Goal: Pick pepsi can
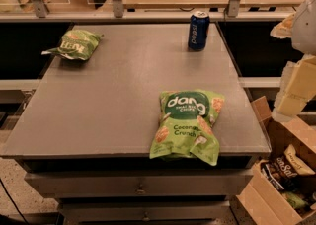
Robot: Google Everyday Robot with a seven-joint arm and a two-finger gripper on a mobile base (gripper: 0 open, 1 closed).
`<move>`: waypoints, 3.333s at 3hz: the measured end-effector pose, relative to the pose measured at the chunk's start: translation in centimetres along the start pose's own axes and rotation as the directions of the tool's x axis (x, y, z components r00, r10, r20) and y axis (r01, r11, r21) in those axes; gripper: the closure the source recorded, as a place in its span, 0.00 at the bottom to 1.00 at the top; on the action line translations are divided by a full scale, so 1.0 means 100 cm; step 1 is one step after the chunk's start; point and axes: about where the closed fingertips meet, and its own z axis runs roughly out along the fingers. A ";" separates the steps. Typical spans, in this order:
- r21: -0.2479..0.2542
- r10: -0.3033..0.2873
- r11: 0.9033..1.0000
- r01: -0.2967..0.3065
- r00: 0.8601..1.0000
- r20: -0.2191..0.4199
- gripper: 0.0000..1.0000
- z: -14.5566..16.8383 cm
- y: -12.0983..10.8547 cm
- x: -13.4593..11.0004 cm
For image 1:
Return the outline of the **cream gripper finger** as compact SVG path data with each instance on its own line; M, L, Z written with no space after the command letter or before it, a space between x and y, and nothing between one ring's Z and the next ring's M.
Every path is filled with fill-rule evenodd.
M289 122L316 96L316 56L305 54L297 63L288 61L282 71L273 120Z
M274 38L280 39L291 38L294 16L295 14L291 14L280 23L278 23L276 26L274 26L270 32L270 35Z

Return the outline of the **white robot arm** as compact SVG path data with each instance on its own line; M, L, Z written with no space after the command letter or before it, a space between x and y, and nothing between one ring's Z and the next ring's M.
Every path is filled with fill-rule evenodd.
M304 0L270 35L290 38L292 47L303 53L297 63L286 63L274 103L273 119L288 122L316 96L316 0Z

